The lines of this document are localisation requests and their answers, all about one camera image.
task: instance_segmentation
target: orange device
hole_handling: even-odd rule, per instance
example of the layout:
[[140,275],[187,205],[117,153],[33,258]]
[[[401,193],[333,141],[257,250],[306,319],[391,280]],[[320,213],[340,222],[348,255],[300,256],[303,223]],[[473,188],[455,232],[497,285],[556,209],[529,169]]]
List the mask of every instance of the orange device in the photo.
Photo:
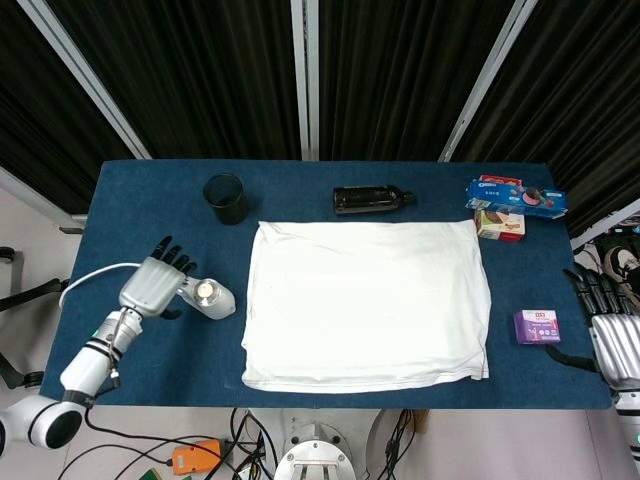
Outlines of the orange device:
[[208,448],[215,455],[196,447],[178,447],[171,456],[174,475],[208,472],[220,463],[222,452],[219,440],[203,440],[196,442],[196,445]]

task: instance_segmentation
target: white cloth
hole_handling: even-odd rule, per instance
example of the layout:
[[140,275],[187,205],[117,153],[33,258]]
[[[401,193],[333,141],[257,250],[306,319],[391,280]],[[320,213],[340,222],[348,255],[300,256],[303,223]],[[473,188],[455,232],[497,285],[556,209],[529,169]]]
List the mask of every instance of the white cloth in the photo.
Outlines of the white cloth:
[[480,380],[490,308],[472,220],[260,222],[242,380],[309,393]]

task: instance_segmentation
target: small purple package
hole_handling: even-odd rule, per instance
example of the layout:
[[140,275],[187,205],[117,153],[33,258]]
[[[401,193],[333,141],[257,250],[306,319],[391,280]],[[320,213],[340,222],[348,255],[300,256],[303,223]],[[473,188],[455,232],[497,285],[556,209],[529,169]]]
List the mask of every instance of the small purple package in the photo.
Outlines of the small purple package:
[[560,330],[555,310],[521,310],[513,315],[518,343],[558,343]]

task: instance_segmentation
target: blue tablecloth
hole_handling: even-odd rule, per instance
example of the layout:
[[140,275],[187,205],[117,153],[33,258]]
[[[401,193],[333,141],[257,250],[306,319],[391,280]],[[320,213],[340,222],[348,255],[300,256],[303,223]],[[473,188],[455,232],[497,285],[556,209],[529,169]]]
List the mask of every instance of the blue tablecloth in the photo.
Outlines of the blue tablecloth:
[[[216,221],[202,197],[212,175],[235,173],[251,204],[236,226]],[[237,312],[208,320],[181,299],[178,320],[143,323],[120,363],[122,387],[100,399],[117,405],[312,408],[606,408],[611,398],[593,373],[555,363],[541,347],[516,343],[513,313],[555,309],[567,353],[590,356],[580,306],[562,268],[573,257],[562,220],[527,218],[519,243],[480,240],[491,288],[487,339],[490,378],[393,392],[312,395],[270,393],[244,386],[246,287],[258,220],[460,221],[469,181],[482,173],[553,187],[548,169],[531,164],[437,164],[416,162],[293,162],[249,160],[149,160],[104,164],[80,245],[73,278],[117,262],[140,262],[167,234],[197,261],[196,277],[213,277],[236,296]],[[413,191],[418,204],[383,215],[336,218],[333,187],[394,184]],[[118,292],[132,269],[106,273],[72,291],[46,369],[42,393],[60,398],[59,376],[105,316],[117,310]],[[301,338],[300,341],[312,341]]]

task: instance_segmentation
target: black bottle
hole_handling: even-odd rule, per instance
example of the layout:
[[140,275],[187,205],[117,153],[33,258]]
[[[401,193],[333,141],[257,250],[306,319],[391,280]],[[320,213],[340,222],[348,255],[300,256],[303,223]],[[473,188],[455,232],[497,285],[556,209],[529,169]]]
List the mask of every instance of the black bottle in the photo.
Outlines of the black bottle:
[[333,189],[333,211],[336,215],[389,212],[413,203],[416,203],[413,193],[403,192],[395,185]]

